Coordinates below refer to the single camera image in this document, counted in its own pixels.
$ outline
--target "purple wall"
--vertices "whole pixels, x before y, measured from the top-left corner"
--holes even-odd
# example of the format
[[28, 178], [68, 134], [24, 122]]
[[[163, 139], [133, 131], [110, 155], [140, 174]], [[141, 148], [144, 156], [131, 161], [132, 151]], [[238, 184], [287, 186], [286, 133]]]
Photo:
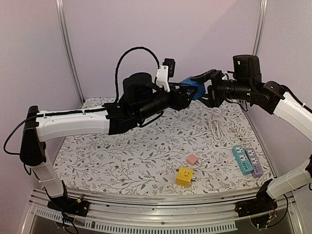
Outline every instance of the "purple wall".
[[[210, 69], [232, 69], [232, 56], [251, 53], [258, 0], [64, 1], [69, 37], [86, 97], [114, 97], [120, 56], [146, 46], [176, 61], [179, 81]], [[147, 52], [123, 60], [119, 83], [132, 73], [156, 74]]]
[[[28, 107], [78, 108], [60, 35], [55, 1], [2, 1], [0, 7], [0, 145], [24, 120]], [[21, 131], [8, 149], [18, 152]], [[50, 156], [60, 140], [48, 143]], [[35, 180], [18, 156], [0, 150], [0, 233], [16, 234]]]
[[[269, 1], [260, 65], [263, 81], [287, 85], [312, 107], [312, 5], [310, 0]], [[279, 175], [302, 164], [312, 144], [296, 129], [258, 107], [249, 111]], [[294, 193], [306, 230], [312, 229], [312, 193], [304, 187]]]

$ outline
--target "wire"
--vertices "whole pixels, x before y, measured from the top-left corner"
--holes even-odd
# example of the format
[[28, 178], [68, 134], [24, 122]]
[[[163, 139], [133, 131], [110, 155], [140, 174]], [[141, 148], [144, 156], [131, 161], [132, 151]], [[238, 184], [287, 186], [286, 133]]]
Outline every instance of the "wire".
[[229, 139], [229, 137], [224, 132], [222, 121], [217, 119], [214, 115], [210, 114], [208, 118], [208, 126], [210, 128], [210, 131], [212, 132], [214, 136], [214, 140], [216, 142], [220, 142], [223, 140], [223, 136], [226, 137], [226, 139], [234, 145], [234, 143]]
[[312, 114], [312, 110], [306, 106], [306, 105], [303, 105], [303, 102], [300, 101], [296, 95], [290, 90], [290, 88], [288, 88], [286, 85], [282, 85], [284, 88], [286, 88], [286, 91], [290, 93], [290, 95], [293, 97], [293, 99], [295, 99], [301, 106], [303, 106], [303, 108], [305, 108], [307, 111], [309, 111], [311, 114]]
[[146, 47], [143, 47], [143, 46], [139, 46], [139, 47], [133, 47], [129, 50], [127, 50], [125, 53], [123, 53], [123, 55], [120, 57], [118, 63], [117, 63], [117, 67], [116, 67], [116, 70], [115, 70], [115, 89], [116, 89], [116, 99], [114, 101], [114, 103], [117, 103], [118, 100], [119, 100], [119, 90], [118, 90], [118, 70], [119, 70], [119, 66], [121, 64], [121, 61], [123, 60], [123, 58], [128, 54], [130, 53], [131, 51], [134, 51], [134, 50], [145, 50], [147, 52], [149, 52], [155, 59], [156, 63], [157, 63], [157, 69], [159, 68], [159, 60], [158, 58], [156, 57], [156, 55], [148, 48]]
[[276, 214], [276, 215], [277, 215], [277, 211], [275, 210], [275, 208], [274, 208], [274, 207], [271, 207], [271, 209], [273, 210], [273, 213], [272, 213], [272, 214], [269, 213], [270, 217], [269, 217], [269, 220], [268, 220], [268, 221], [266, 221], [266, 222], [264, 222], [264, 223], [262, 223], [262, 224], [254, 224], [254, 223], [253, 223], [253, 220], [250, 218], [249, 220], [250, 220], [251, 224], [252, 224], [256, 229], [258, 229], [258, 230], [271, 228], [271, 227], [274, 227], [274, 226], [276, 226], [277, 224], [279, 224], [279, 223], [285, 218], [285, 216], [286, 216], [286, 214], [287, 214], [287, 212], [288, 212], [288, 206], [289, 206], [288, 198], [287, 198], [287, 196], [286, 196], [285, 194], [284, 194], [284, 197], [286, 198], [286, 203], [287, 203], [287, 205], [286, 205], [286, 210], [285, 210], [285, 212], [284, 212], [282, 218], [281, 218], [279, 221], [277, 221], [276, 223], [270, 225], [270, 224], [271, 224], [271, 221], [274, 219], [273, 214]]
[[[51, 198], [50, 195], [48, 194], [48, 191], [46, 190], [45, 187], [44, 187], [43, 190], [47, 193], [47, 196], [48, 196], [48, 198], [50, 199], [50, 201], [53, 203], [53, 205], [54, 205], [56, 208], [58, 208], [59, 211], [61, 211], [62, 216], [63, 216], [63, 219], [62, 219], [63, 229], [64, 229], [66, 232], [70, 233], [70, 234], [79, 234], [79, 231], [78, 231], [77, 227], [75, 226], [74, 222], [72, 221], [72, 218], [71, 218], [70, 216], [68, 216], [68, 215], [65, 213], [65, 211], [64, 211], [63, 209], [61, 209], [60, 207], [58, 207], [58, 206], [54, 203], [54, 201], [52, 200], [52, 198]], [[65, 220], [68, 221], [68, 222], [70, 222], [70, 223], [72, 224], [72, 226], [73, 226], [73, 228], [75, 229], [76, 233], [73, 233], [73, 232], [67, 230], [67, 228], [65, 228]]]
[[13, 152], [9, 152], [6, 150], [6, 145], [8, 143], [8, 141], [10, 140], [10, 138], [12, 137], [12, 135], [17, 131], [18, 128], [20, 128], [20, 126], [22, 126], [24, 123], [26, 123], [27, 121], [33, 119], [33, 118], [36, 118], [37, 116], [32, 116], [32, 117], [29, 117], [25, 120], [23, 120], [22, 122], [20, 122], [16, 127], [15, 129], [10, 133], [10, 135], [7, 137], [7, 139], [5, 140], [4, 142], [4, 145], [3, 145], [3, 150], [8, 154], [8, 155], [20, 155], [19, 153], [13, 153]]
[[140, 128], [143, 128], [143, 127], [149, 125], [150, 123], [152, 123], [152, 122], [156, 121], [157, 119], [159, 119], [160, 117], [162, 117], [163, 114], [164, 114], [163, 111], [160, 112], [160, 114], [159, 114], [158, 116], [156, 116], [156, 117], [153, 118], [152, 120], [148, 121], [147, 123], [140, 125], [139, 127], [140, 127]]
[[236, 101], [230, 101], [228, 100], [226, 97], [223, 97], [223, 99], [228, 102], [228, 103], [231, 103], [231, 104], [238, 104], [243, 111], [247, 112], [248, 111], [248, 107], [247, 107], [247, 102], [245, 102], [245, 105], [246, 105], [246, 108], [244, 109], [244, 107], [242, 106], [242, 104], [240, 104], [239, 102], [236, 102]]
[[24, 170], [27, 172], [29, 176], [31, 176], [31, 168], [29, 168], [29, 171], [28, 171], [25, 163], [24, 163]]
[[234, 128], [232, 132], [237, 138], [239, 138], [242, 141], [241, 145], [243, 145], [244, 148], [250, 147], [252, 139], [245, 128], [237, 127]]
[[13, 136], [13, 134], [17, 131], [17, 129], [20, 128], [20, 126], [22, 126], [24, 123], [30, 121], [31, 119], [34, 118], [38, 118], [38, 117], [51, 117], [51, 116], [64, 116], [64, 115], [70, 115], [70, 114], [84, 114], [84, 113], [94, 113], [94, 112], [100, 112], [100, 111], [105, 111], [106, 107], [102, 107], [102, 108], [97, 108], [97, 109], [87, 109], [87, 110], [73, 110], [73, 111], [63, 111], [63, 112], [51, 112], [51, 113], [46, 113], [46, 114], [39, 114], [36, 116], [31, 116], [27, 119], [24, 119], [22, 122], [20, 122], [15, 129], [9, 134], [9, 136], [7, 137], [7, 139], [5, 140], [4, 144], [3, 144], [3, 150], [8, 154], [8, 155], [20, 155], [19, 153], [13, 153], [10, 151], [7, 151], [6, 149], [6, 145], [9, 142], [9, 140], [11, 139], [11, 137]]
[[278, 222], [268, 226], [268, 228], [276, 226], [277, 224], [279, 224], [285, 218], [285, 216], [286, 216], [286, 214], [288, 212], [289, 202], [288, 202], [288, 198], [287, 198], [287, 196], [285, 194], [284, 194], [284, 197], [286, 198], [286, 203], [287, 203], [285, 213], [283, 214], [282, 218]]

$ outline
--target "table surface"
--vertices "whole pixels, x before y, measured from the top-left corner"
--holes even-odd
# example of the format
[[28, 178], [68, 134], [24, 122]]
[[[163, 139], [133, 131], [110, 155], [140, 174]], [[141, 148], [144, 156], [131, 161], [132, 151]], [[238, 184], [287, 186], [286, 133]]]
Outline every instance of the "table surface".
[[[95, 107], [114, 98], [89, 98], [83, 108]], [[250, 136], [263, 167], [261, 178], [243, 175], [234, 159], [231, 143], [224, 137], [216, 142], [207, 119], [222, 121], [230, 140], [239, 145], [233, 129], [241, 127]], [[186, 162], [190, 154], [199, 161]], [[194, 170], [189, 188], [175, 184], [180, 167]], [[219, 193], [259, 187], [273, 178], [268, 161], [248, 122], [236, 104], [207, 108], [194, 101], [182, 111], [165, 110], [164, 115], [144, 128], [120, 135], [79, 135], [66, 137], [55, 160], [58, 176], [71, 188], [91, 192], [132, 195], [190, 195]]]

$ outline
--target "teal power strip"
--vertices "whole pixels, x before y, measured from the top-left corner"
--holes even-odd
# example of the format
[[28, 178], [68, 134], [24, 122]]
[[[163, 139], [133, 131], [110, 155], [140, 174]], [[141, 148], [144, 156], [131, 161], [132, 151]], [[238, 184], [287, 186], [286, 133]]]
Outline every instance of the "teal power strip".
[[240, 170], [242, 171], [242, 174], [250, 174], [253, 171], [253, 166], [250, 163], [243, 147], [241, 145], [236, 145], [233, 147], [232, 152], [239, 165]]

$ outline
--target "black cable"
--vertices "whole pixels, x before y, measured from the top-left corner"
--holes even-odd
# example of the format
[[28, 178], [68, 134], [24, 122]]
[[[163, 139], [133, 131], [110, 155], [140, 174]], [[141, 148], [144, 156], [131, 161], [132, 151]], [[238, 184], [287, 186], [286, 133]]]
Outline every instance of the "black cable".
[[72, 110], [72, 111], [63, 111], [63, 112], [51, 112], [51, 113], [46, 113], [46, 114], [39, 114], [36, 116], [32, 116], [29, 117], [27, 119], [24, 119], [21, 123], [19, 123], [15, 129], [10, 133], [10, 135], [7, 137], [7, 139], [5, 140], [4, 144], [3, 144], [3, 150], [8, 154], [8, 155], [20, 155], [20, 153], [13, 153], [10, 151], [6, 150], [6, 145], [8, 143], [8, 141], [11, 139], [11, 137], [13, 136], [13, 134], [17, 131], [17, 129], [20, 128], [20, 126], [22, 126], [24, 123], [26, 123], [27, 121], [34, 119], [34, 118], [38, 118], [38, 117], [51, 117], [51, 116], [64, 116], [64, 115], [70, 115], [70, 114], [84, 114], [84, 113], [94, 113], [94, 112], [100, 112], [100, 111], [105, 111], [106, 107], [102, 107], [102, 108], [98, 108], [98, 109], [87, 109], [87, 110]]
[[27, 172], [29, 176], [31, 176], [31, 168], [29, 168], [29, 171], [28, 171], [25, 163], [24, 163], [24, 170]]
[[116, 88], [116, 99], [114, 101], [114, 103], [117, 103], [118, 100], [119, 100], [119, 90], [118, 90], [118, 70], [119, 70], [119, 66], [121, 64], [121, 61], [123, 60], [123, 58], [128, 54], [130, 53], [131, 51], [134, 51], [134, 50], [145, 50], [147, 52], [149, 52], [153, 57], [154, 59], [156, 60], [156, 63], [157, 63], [157, 69], [159, 68], [159, 60], [158, 58], [156, 57], [156, 55], [148, 48], [146, 47], [143, 47], [143, 46], [138, 46], [138, 47], [133, 47], [129, 50], [127, 50], [125, 53], [123, 53], [123, 55], [120, 57], [118, 63], [117, 63], [117, 67], [116, 67], [116, 70], [115, 70], [115, 88]]
[[140, 127], [140, 128], [143, 128], [143, 127], [149, 125], [150, 123], [153, 123], [155, 120], [159, 119], [163, 114], [164, 114], [163, 111], [160, 112], [160, 114], [159, 114], [158, 116], [156, 116], [156, 117], [153, 118], [152, 120], [148, 121], [147, 123], [140, 125], [139, 127]]
[[235, 102], [235, 101], [230, 101], [228, 100], [226, 97], [223, 97], [223, 99], [228, 102], [228, 103], [231, 103], [231, 104], [238, 104], [242, 109], [243, 111], [247, 112], [248, 111], [248, 107], [247, 107], [247, 103], [245, 102], [245, 105], [246, 105], [246, 108], [244, 109], [244, 107], [242, 106], [242, 104], [240, 104], [239, 102]]
[[35, 175], [36, 179], [37, 179], [37, 180], [40, 180], [40, 179], [38, 178], [37, 174], [35, 173], [35, 171], [33, 171], [33, 172], [34, 172], [34, 175]]
[[[286, 91], [287, 91], [288, 93], [290, 93], [290, 95], [293, 97], [293, 99], [295, 99], [301, 106], [303, 105], [303, 102], [300, 101], [300, 100], [296, 97], [296, 95], [290, 90], [290, 88], [288, 88], [286, 85], [282, 85], [282, 86], [283, 86], [284, 88], [286, 88]], [[308, 106], [304, 105], [303, 108], [305, 108], [307, 111], [309, 111], [309, 112], [312, 114], [312, 110], [311, 110]]]
[[284, 213], [283, 217], [278, 222], [276, 222], [276, 223], [274, 223], [272, 225], [269, 225], [268, 228], [276, 226], [277, 224], [279, 224], [285, 218], [285, 216], [286, 216], [286, 214], [288, 212], [288, 205], [289, 204], [288, 204], [288, 198], [287, 198], [287, 196], [285, 194], [284, 194], [284, 197], [286, 198], [287, 205], [286, 205], [286, 210], [285, 210], [285, 213]]
[[19, 123], [16, 127], [15, 127], [15, 129], [10, 133], [10, 135], [8, 136], [8, 138], [5, 140], [5, 142], [4, 142], [4, 145], [3, 145], [3, 150], [8, 154], [8, 155], [20, 155], [19, 153], [12, 153], [12, 152], [9, 152], [9, 151], [7, 151], [6, 150], [6, 144], [8, 143], [8, 141], [10, 140], [10, 138], [12, 137], [12, 135], [16, 132], [16, 130], [18, 129], [18, 128], [20, 128], [20, 126], [22, 126], [24, 123], [26, 123], [27, 121], [29, 121], [29, 120], [31, 120], [31, 119], [33, 119], [33, 118], [36, 118], [37, 116], [32, 116], [32, 117], [29, 117], [29, 118], [27, 118], [27, 119], [25, 119], [25, 120], [23, 120], [21, 123]]
[[[60, 207], [58, 207], [58, 206], [53, 202], [53, 200], [52, 200], [52, 198], [50, 197], [50, 195], [48, 194], [48, 191], [46, 190], [46, 188], [44, 188], [43, 190], [47, 193], [47, 196], [48, 196], [48, 198], [50, 199], [50, 201], [53, 203], [53, 205], [54, 205], [56, 208], [58, 208], [59, 211], [61, 212], [61, 214], [62, 214], [62, 216], [63, 216], [63, 219], [62, 219], [63, 229], [64, 229], [66, 232], [70, 233], [70, 234], [79, 234], [79, 231], [78, 231], [77, 227], [75, 226], [74, 222], [72, 221], [73, 218], [69, 217], [69, 216], [65, 213], [65, 211], [64, 211], [63, 209], [61, 209]], [[68, 222], [70, 222], [70, 223], [73, 225], [73, 228], [75, 229], [76, 233], [73, 233], [73, 232], [67, 230], [67, 228], [65, 228], [65, 220], [68, 221]]]

